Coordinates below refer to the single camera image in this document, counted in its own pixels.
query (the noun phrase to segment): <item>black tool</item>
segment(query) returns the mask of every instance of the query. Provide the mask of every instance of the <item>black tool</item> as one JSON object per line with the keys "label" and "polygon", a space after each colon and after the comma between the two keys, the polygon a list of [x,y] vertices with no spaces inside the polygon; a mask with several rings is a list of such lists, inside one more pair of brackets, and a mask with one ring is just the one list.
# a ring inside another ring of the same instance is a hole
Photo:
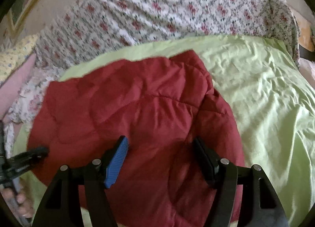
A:
{"label": "black tool", "polygon": [[83,227],[78,185],[84,185],[93,227],[117,227],[104,189],[116,182],[128,152],[128,140],[119,137],[113,149],[84,167],[63,165],[48,186],[33,221],[33,227]]}
{"label": "black tool", "polygon": [[288,227],[281,202],[260,165],[235,166],[206,147],[201,138],[193,148],[205,181],[217,189],[204,227],[228,227],[233,211],[236,186],[243,185],[241,212],[237,227]]}
{"label": "black tool", "polygon": [[[36,165],[41,159],[48,155],[49,151],[45,147],[39,147],[8,159],[4,149],[3,127],[3,122],[0,120],[0,184],[2,184],[4,188],[11,188],[14,194],[17,195],[18,190],[15,185],[15,181],[18,182],[18,180],[16,180],[16,178],[31,170],[34,165]],[[10,200],[9,203],[12,207],[15,207],[16,209],[18,208],[18,203],[15,199]],[[2,196],[0,196],[0,208],[5,208],[5,214],[10,214],[11,219],[16,222],[15,224],[30,226],[30,222],[22,216],[18,216],[18,219],[15,219]],[[0,219],[3,219],[2,214],[3,212],[0,212]]]}
{"label": "black tool", "polygon": [[[85,195],[93,227],[117,227],[104,188],[113,184],[127,153],[125,137],[120,137],[116,146],[106,151],[101,159],[95,159],[85,167],[71,169],[60,167],[41,201],[34,218],[33,227],[83,227],[78,185],[85,185]],[[117,150],[123,151],[113,161]],[[217,189],[214,202],[204,227],[228,227],[233,211],[236,186],[243,185],[243,197],[238,227],[288,227],[284,210],[268,177],[259,165],[251,168],[235,166],[221,158],[199,138],[193,140],[193,150],[205,181]],[[7,227],[21,227],[12,218],[0,196],[0,217]],[[315,206],[299,227],[313,227]]]}

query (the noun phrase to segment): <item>red quilted jacket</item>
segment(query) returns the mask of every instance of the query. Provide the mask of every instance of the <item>red quilted jacket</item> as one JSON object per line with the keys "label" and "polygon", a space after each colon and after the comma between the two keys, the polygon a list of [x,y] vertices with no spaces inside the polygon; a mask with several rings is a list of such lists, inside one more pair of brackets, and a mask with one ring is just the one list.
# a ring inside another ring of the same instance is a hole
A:
{"label": "red quilted jacket", "polygon": [[[61,165],[86,165],[120,135],[130,147],[106,195],[117,222],[128,227],[204,225],[215,190],[194,158],[194,137],[244,165],[231,108],[193,50],[170,59],[120,60],[82,78],[51,82],[28,142],[50,153],[33,172],[48,185]],[[232,220],[241,194],[238,187]],[[80,201],[84,206],[83,187]]]}

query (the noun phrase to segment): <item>floral pattern fabric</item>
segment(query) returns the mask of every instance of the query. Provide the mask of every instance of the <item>floral pattern fabric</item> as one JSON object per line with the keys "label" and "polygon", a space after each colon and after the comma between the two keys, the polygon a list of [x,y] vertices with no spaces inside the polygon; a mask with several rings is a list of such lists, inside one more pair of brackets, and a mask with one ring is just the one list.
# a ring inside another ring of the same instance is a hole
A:
{"label": "floral pattern fabric", "polygon": [[37,35],[27,36],[13,48],[0,53],[0,87],[27,60],[35,46],[37,38]]}
{"label": "floral pattern fabric", "polygon": [[78,0],[40,32],[36,72],[9,117],[30,130],[45,89],[73,65],[124,46],[209,34],[276,38],[299,64],[299,28],[279,0]]}

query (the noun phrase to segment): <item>green fabric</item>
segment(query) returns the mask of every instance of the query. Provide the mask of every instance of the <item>green fabric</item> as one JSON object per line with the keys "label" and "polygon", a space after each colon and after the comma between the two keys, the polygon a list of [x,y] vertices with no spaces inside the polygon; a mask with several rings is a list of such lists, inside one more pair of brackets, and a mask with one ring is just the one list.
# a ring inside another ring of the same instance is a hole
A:
{"label": "green fabric", "polygon": [[[283,42],[217,35],[142,44],[72,67],[61,80],[81,77],[121,58],[169,57],[191,48],[203,60],[215,88],[233,110],[246,166],[263,167],[290,226],[297,226],[314,203],[315,91],[298,72]],[[16,153],[25,150],[26,139],[22,129]],[[32,185],[34,192],[43,194],[42,184]]]}

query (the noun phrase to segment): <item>bedding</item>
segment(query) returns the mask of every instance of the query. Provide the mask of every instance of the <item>bedding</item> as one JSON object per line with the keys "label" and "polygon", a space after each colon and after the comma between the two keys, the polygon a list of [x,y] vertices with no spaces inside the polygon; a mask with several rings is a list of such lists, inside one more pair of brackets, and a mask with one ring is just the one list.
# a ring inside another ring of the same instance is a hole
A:
{"label": "bedding", "polygon": [[[51,82],[27,145],[50,152],[33,173],[49,185],[61,165],[101,158],[121,135],[128,138],[128,154],[106,195],[116,220],[129,227],[204,225],[216,191],[195,160],[196,136],[244,165],[231,108],[193,50],[169,59],[115,61],[82,78]],[[241,194],[238,187],[233,221]],[[82,186],[79,195],[86,208]]]}
{"label": "bedding", "polygon": [[49,76],[28,82],[8,116],[30,129],[47,80],[101,53],[219,33],[280,39],[299,66],[300,31],[291,10],[279,0],[78,0],[40,32],[36,66]]}
{"label": "bedding", "polygon": [[28,77],[35,64],[35,58],[35,54],[30,55],[25,63],[15,71],[14,75],[11,75],[0,87],[0,119],[3,119],[4,114],[15,101],[22,85],[28,82]]}
{"label": "bedding", "polygon": [[[263,167],[290,226],[298,226],[315,201],[315,91],[297,70],[283,42],[209,35],[148,43],[74,66],[60,81],[81,77],[119,59],[169,57],[188,49],[199,55],[211,73],[214,87],[231,106],[242,138],[245,165]],[[27,138],[23,126],[15,143],[15,154],[26,150]],[[45,185],[31,172],[24,178],[30,184],[37,208]],[[89,226],[88,213],[83,214]]]}
{"label": "bedding", "polygon": [[306,59],[301,60],[300,73],[309,82],[309,84],[315,89],[315,62],[311,62]]}
{"label": "bedding", "polygon": [[37,35],[27,36],[13,48],[0,53],[0,87],[27,60],[37,39]]}

